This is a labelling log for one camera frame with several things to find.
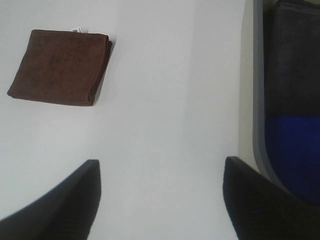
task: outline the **blue cushion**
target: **blue cushion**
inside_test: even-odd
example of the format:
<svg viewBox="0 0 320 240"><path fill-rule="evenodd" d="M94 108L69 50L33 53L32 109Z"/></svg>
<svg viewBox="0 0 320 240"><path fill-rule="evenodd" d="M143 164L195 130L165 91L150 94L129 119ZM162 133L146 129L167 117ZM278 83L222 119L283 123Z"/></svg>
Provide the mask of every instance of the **blue cushion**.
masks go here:
<svg viewBox="0 0 320 240"><path fill-rule="evenodd" d="M320 205L320 116L267 116L265 145L287 189Z"/></svg>

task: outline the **microfiber cloth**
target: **microfiber cloth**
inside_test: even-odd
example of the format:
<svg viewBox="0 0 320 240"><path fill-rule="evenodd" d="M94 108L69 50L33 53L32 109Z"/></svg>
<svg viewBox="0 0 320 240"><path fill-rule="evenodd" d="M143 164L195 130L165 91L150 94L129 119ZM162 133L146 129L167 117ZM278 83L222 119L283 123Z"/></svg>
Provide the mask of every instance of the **microfiber cloth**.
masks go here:
<svg viewBox="0 0 320 240"><path fill-rule="evenodd" d="M7 94L17 99L92 106L111 46L103 34L33 30Z"/></svg>
<svg viewBox="0 0 320 240"><path fill-rule="evenodd" d="M266 112L320 115L320 7L301 0L278 1L268 42Z"/></svg>

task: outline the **white table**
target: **white table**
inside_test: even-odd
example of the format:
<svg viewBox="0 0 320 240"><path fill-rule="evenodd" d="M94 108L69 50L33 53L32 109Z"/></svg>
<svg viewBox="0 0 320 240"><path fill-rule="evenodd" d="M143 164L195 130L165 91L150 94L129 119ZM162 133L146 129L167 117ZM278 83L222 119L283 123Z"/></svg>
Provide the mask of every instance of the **white table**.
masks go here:
<svg viewBox="0 0 320 240"><path fill-rule="evenodd" d="M238 154L244 0L0 0L0 219L99 159L89 240L235 240L222 195ZM7 96L32 29L107 34L92 107Z"/></svg>

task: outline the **white label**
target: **white label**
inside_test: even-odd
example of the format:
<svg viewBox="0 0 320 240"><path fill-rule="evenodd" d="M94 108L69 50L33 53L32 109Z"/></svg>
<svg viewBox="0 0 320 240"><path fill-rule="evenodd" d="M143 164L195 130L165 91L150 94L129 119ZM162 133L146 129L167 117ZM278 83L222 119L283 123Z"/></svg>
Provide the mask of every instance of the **white label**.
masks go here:
<svg viewBox="0 0 320 240"><path fill-rule="evenodd" d="M70 31L75 33L82 33L82 29L80 26L71 28Z"/></svg>

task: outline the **brown towel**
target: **brown towel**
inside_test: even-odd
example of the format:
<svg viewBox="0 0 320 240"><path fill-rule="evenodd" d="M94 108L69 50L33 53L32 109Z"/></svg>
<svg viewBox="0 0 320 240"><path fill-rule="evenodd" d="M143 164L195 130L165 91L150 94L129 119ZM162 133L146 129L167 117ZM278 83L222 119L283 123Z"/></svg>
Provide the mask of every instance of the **brown towel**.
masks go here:
<svg viewBox="0 0 320 240"><path fill-rule="evenodd" d="M111 46L103 34L33 30L7 94L17 99L92 106Z"/></svg>

